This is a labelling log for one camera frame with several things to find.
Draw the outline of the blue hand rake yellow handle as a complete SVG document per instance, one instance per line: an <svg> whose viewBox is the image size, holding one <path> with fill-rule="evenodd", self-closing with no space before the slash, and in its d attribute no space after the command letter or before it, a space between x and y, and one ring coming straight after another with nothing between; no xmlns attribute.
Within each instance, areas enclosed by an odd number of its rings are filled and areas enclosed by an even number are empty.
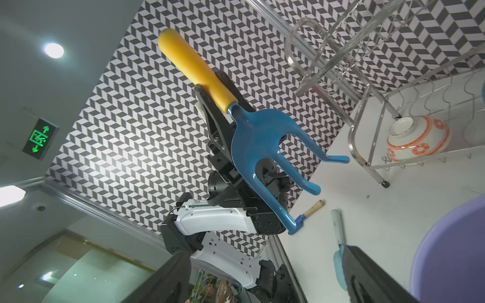
<svg viewBox="0 0 485 303"><path fill-rule="evenodd" d="M216 106L230 115L236 123L231 140L232 161L243 179L275 212L290 235L301 224L280 206L276 198L256 176L256 166L262 159L274 160L280 168L302 189L319 195L321 188L303 178L280 152L280 140L285 135L299 138L321 161L348 164L347 156L327 155L320 146L285 113L276 109L249 112L237 101L236 96L222 83L215 72L199 54L173 29L159 35L161 52L198 88L212 98Z"/></svg>

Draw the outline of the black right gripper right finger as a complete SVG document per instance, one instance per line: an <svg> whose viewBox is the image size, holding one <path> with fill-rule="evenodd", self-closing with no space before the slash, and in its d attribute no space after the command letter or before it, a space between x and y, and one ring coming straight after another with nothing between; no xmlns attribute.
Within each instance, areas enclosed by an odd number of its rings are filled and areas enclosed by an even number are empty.
<svg viewBox="0 0 485 303"><path fill-rule="evenodd" d="M351 302L418 302L357 246L343 246L342 271Z"/></svg>

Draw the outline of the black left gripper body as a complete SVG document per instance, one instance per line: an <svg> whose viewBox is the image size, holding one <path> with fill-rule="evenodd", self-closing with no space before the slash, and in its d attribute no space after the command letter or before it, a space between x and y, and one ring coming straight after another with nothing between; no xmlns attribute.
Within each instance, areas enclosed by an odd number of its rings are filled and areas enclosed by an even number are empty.
<svg viewBox="0 0 485 303"><path fill-rule="evenodd" d="M220 149L220 145L211 140L208 146L212 152L208 160L214 168L208 178L208 204L224 208L243 208L255 226L255 234L277 235L286 231L274 211L241 177L225 151ZM270 159L259 161L256 176L279 205L287 210L288 192L294 184L290 177L279 172L276 163Z"/></svg>

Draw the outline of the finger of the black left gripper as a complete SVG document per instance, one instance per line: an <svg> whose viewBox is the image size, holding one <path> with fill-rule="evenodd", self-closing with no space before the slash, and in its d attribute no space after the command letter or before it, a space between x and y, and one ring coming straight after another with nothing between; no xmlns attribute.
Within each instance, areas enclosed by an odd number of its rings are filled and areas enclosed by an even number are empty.
<svg viewBox="0 0 485 303"><path fill-rule="evenodd" d="M255 112L255 109L251 104L243 97L239 89L236 87L234 82L231 80L228 74L216 69L215 71L218 79L224 84L224 86L237 98L238 104L248 112Z"/></svg>
<svg viewBox="0 0 485 303"><path fill-rule="evenodd" d="M228 159L232 159L231 144L234 136L234 123L230 123L217 107L212 97L201 85L194 87L194 93L206 114L209 138Z"/></svg>

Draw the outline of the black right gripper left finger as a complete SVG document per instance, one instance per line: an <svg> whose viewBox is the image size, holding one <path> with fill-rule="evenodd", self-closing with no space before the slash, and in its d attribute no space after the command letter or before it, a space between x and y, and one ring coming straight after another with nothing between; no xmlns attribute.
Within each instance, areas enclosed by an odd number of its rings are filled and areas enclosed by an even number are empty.
<svg viewBox="0 0 485 303"><path fill-rule="evenodd" d="M190 255L177 252L121 302L185 302L190 275Z"/></svg>

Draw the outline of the purple plastic bucket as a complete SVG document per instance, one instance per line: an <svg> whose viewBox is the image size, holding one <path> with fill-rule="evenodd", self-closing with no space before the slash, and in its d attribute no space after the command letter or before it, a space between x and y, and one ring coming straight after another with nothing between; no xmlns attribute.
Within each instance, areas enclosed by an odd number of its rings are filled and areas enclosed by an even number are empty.
<svg viewBox="0 0 485 303"><path fill-rule="evenodd" d="M409 288L419 302L484 302L484 196L452 210L427 233Z"/></svg>

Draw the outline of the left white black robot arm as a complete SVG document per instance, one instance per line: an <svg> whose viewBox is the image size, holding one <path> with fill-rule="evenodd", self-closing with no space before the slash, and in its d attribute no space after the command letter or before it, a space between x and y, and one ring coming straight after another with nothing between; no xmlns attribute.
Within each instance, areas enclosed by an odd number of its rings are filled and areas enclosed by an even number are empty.
<svg viewBox="0 0 485 303"><path fill-rule="evenodd" d="M285 227L275 212L241 177L232 160L236 125L229 122L201 86L194 87L200 115L208 129L208 198L184 193L159 230L166 249L188 253L194 260L224 272L260 302L296 302L298 296L288 266L251 257L224 241L222 231L276 236Z"/></svg>

